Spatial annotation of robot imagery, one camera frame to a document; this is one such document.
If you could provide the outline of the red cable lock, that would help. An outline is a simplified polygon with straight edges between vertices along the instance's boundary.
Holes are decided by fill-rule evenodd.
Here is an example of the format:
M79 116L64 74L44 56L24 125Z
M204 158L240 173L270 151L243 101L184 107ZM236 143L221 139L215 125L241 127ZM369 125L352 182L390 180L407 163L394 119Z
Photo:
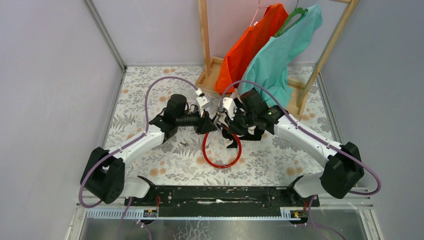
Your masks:
M227 132L228 126L219 122L222 111L218 111L212 118L217 127L217 132L206 133L202 139L202 156L207 164L215 169L229 169L233 167L242 156L242 144L236 134Z

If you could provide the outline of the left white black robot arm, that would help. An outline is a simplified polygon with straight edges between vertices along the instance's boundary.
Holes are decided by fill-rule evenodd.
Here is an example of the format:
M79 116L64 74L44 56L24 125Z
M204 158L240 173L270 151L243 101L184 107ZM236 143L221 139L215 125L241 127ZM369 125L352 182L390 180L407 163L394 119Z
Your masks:
M178 132L179 127L193 127L198 135L216 131L218 128L206 111L211 104L209 96L196 98L194 109L187 109L187 98L173 94L160 114L148 123L146 132L139 133L122 145L104 149L95 148L88 159L80 180L80 190L88 190L102 203L111 204L119 197L136 198L148 206L155 200L152 183L143 177L127 177L128 168L147 151L158 147Z

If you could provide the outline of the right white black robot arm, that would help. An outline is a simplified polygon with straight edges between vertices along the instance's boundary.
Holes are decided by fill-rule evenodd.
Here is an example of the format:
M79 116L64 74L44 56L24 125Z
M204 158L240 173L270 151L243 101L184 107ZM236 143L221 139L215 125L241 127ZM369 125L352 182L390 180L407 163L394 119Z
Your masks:
M226 114L228 133L245 135L254 127L289 141L309 154L323 171L309 176L297 177L287 191L287 201L293 206L301 205L309 196L327 193L343 199L364 176L364 169L351 157L360 158L359 150L351 142L341 144L316 134L287 113L280 106L268 106L260 94L252 89L235 99L221 99L219 110Z

